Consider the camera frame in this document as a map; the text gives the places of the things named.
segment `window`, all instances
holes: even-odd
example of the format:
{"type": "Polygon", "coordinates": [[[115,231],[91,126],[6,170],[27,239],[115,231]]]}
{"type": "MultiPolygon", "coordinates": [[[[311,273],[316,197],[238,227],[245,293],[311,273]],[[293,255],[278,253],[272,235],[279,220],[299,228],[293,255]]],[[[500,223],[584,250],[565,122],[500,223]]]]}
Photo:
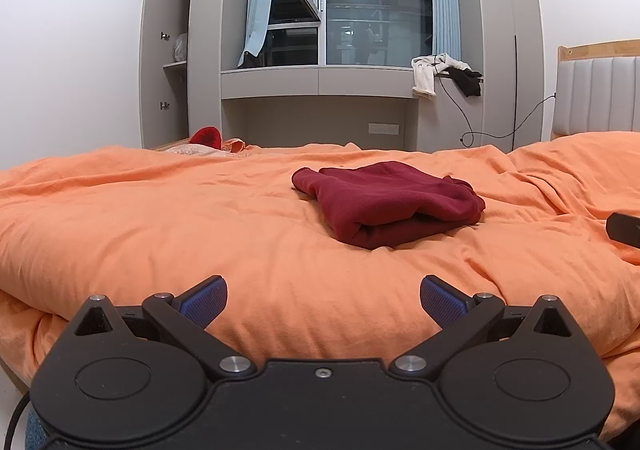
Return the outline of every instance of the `window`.
{"type": "Polygon", "coordinates": [[[262,51],[245,66],[410,67],[431,54],[431,0],[271,0],[269,23],[262,51]]]}
{"type": "Polygon", "coordinates": [[[326,63],[410,67],[431,54],[431,0],[326,0],[326,63]]]}

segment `orange bedsheet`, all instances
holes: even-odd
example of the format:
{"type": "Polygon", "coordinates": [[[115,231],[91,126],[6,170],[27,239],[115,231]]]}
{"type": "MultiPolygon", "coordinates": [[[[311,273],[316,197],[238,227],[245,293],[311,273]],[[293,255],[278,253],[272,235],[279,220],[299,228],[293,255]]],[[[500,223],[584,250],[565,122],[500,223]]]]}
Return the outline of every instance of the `orange bedsheet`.
{"type": "Polygon", "coordinates": [[[640,215],[640,133],[575,135],[505,155],[433,155],[356,146],[250,148],[197,158],[110,147],[0,173],[0,357],[30,379],[88,295],[139,304],[211,274],[228,283],[209,327],[269,356],[389,360],[437,330],[418,286],[434,273],[508,304],[559,295],[616,383],[604,436],[640,417],[640,250],[604,230],[640,215]],[[366,251],[334,240],[318,205],[292,188],[302,166],[398,160],[469,181],[481,222],[366,251]]]}

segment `electrical outlet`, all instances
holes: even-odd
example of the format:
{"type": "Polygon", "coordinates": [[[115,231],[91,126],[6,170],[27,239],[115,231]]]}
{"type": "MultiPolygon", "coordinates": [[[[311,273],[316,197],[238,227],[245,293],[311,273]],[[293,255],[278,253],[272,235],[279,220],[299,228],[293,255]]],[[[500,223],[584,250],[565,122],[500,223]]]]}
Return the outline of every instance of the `electrical outlet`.
{"type": "Polygon", "coordinates": [[[400,133],[400,125],[391,125],[389,123],[369,123],[369,133],[398,135],[400,133]]]}

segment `blue gripper pad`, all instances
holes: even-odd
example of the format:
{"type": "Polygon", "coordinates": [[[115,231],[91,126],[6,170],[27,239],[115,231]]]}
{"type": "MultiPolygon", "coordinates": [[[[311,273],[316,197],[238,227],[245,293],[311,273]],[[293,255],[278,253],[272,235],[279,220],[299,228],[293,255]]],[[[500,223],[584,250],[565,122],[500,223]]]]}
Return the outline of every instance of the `blue gripper pad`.
{"type": "Polygon", "coordinates": [[[436,324],[444,329],[469,311],[472,299],[430,275],[424,277],[420,284],[420,304],[436,324]]]}
{"type": "Polygon", "coordinates": [[[180,300],[180,314],[204,329],[222,313],[226,297],[225,279],[217,276],[198,284],[177,299],[180,300]]]}

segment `floor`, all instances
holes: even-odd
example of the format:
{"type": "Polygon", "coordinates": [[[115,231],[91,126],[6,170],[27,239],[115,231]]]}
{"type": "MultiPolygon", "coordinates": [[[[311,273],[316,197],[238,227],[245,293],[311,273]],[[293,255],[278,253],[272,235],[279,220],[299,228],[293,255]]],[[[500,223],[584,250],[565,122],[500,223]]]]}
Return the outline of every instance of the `floor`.
{"type": "MultiPolygon", "coordinates": [[[[6,428],[9,425],[11,414],[14,412],[14,408],[21,397],[20,391],[15,388],[9,377],[0,369],[0,434],[2,435],[2,444],[4,444],[4,436],[6,435],[6,428]]],[[[11,446],[12,450],[24,450],[24,427],[27,422],[27,412],[28,409],[22,414],[20,423],[18,423],[18,428],[14,435],[14,444],[11,446]]]]}

